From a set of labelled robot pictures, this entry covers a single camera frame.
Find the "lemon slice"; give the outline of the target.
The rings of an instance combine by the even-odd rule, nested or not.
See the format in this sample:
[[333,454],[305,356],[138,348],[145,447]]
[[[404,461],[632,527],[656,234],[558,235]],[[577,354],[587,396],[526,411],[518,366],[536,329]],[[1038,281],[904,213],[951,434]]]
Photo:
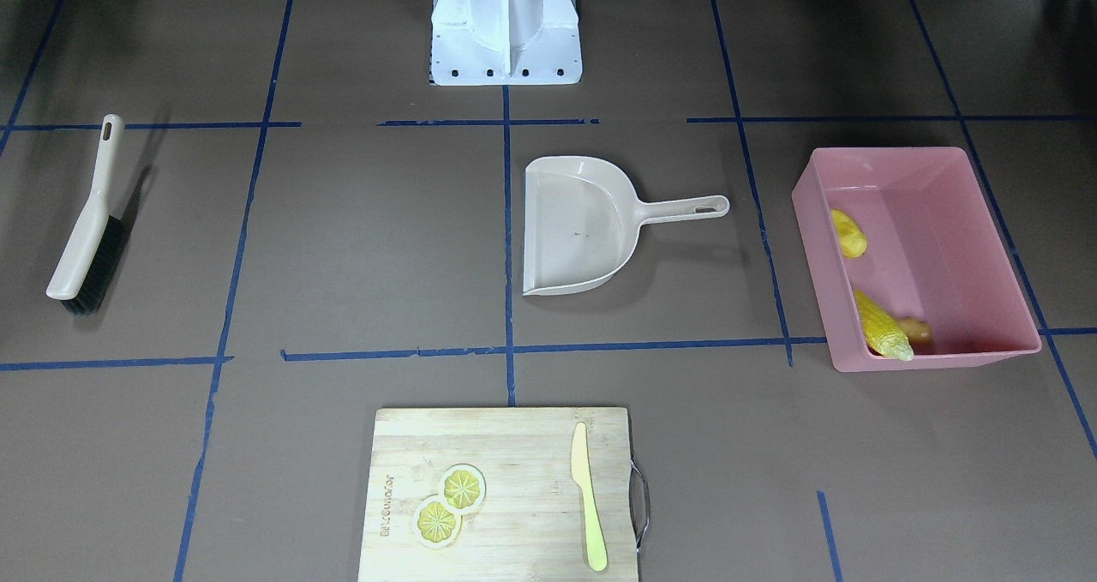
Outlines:
[[417,543],[428,549],[446,549],[463,530],[464,516],[446,507],[443,497],[432,495],[420,501],[411,516],[411,530]]
[[474,514],[487,495],[487,481],[477,466],[456,464],[441,473],[438,497],[441,504],[459,516]]

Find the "yellow corn cob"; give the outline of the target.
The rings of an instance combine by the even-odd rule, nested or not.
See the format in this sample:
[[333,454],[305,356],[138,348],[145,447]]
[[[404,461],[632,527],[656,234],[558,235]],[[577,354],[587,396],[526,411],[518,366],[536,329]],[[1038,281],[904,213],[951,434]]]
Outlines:
[[915,351],[908,334],[901,329],[894,317],[862,290],[853,289],[853,303],[860,317],[867,349],[890,360],[914,360]]

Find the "yellow plastic knife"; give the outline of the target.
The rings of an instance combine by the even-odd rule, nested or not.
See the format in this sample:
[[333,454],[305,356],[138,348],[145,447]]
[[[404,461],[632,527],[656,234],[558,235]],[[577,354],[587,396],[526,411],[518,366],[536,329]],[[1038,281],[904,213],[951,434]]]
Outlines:
[[588,450],[588,427],[578,422],[572,431],[572,480],[579,489],[581,500],[583,547],[588,567],[595,572],[608,569],[608,551],[601,528]]

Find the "beige plastic dustpan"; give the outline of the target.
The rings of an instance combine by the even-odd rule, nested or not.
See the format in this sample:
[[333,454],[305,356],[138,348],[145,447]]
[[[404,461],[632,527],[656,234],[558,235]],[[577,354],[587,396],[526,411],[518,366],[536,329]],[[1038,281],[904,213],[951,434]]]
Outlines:
[[646,225],[730,214],[724,195],[647,202],[601,158],[546,156],[525,166],[524,283],[532,296],[593,290],[623,269]]

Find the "pink plastic bin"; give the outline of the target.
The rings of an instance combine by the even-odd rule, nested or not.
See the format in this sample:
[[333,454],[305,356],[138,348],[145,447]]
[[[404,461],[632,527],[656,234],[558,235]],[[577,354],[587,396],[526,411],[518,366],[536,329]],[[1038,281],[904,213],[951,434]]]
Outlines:
[[[1015,271],[962,148],[823,147],[792,192],[830,358],[837,370],[960,369],[1041,351]],[[867,235],[840,254],[830,209]],[[859,289],[897,319],[928,321],[912,361],[867,349]]]

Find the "lemon slice near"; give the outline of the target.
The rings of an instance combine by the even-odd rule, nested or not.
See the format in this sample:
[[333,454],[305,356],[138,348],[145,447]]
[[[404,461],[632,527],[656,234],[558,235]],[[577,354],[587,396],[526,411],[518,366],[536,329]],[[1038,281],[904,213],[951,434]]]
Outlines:
[[443,497],[432,495],[420,501],[411,516],[411,530],[417,543],[428,549],[446,549],[463,530],[464,516],[446,507]]

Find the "beige hand brush black bristles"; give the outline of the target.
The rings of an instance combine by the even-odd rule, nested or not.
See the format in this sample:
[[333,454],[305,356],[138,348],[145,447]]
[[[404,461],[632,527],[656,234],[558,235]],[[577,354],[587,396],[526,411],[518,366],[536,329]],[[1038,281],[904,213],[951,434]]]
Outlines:
[[99,311],[122,258],[126,231],[111,214],[110,191],[125,126],[117,114],[103,117],[93,182],[47,286],[47,296],[75,316]]

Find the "orange ginger root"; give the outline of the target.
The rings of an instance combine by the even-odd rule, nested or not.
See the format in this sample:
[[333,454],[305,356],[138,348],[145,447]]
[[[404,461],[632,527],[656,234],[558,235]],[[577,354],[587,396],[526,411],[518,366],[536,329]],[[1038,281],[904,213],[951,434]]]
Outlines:
[[928,346],[934,342],[932,328],[928,321],[914,319],[914,317],[903,317],[896,320],[896,324],[908,336],[913,347]]

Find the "lemon slice far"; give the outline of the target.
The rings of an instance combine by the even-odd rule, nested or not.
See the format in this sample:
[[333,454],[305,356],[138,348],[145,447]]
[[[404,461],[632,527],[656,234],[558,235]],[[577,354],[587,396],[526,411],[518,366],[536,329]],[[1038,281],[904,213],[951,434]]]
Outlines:
[[438,497],[441,504],[459,516],[474,514],[487,495],[487,481],[477,466],[456,464],[441,473]]

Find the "yellow potato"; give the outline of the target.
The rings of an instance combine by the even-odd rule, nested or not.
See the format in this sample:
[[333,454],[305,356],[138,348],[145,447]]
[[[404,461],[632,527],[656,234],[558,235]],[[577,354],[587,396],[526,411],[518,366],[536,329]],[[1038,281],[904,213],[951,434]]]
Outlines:
[[838,242],[842,258],[855,259],[863,256],[869,243],[867,242],[866,232],[858,226],[858,222],[855,222],[851,216],[839,210],[839,208],[832,208],[830,216],[837,237],[836,241]]

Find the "bamboo cutting board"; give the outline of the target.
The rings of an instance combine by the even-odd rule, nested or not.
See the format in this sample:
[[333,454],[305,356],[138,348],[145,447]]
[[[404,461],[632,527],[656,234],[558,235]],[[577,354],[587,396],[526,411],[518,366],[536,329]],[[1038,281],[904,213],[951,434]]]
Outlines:
[[[572,480],[572,431],[588,427],[596,506],[608,569],[583,547],[581,500]],[[482,507],[446,549],[417,543],[411,516],[438,495],[451,465],[477,466]],[[630,416],[624,407],[383,409],[374,418],[361,581],[638,581],[646,523],[634,518]]]

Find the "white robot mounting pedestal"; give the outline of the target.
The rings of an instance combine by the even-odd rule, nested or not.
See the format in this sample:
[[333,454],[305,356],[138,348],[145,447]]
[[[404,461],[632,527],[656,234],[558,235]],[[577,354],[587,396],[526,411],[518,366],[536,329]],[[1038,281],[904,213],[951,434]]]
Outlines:
[[432,0],[436,85],[572,85],[584,64],[578,0]]

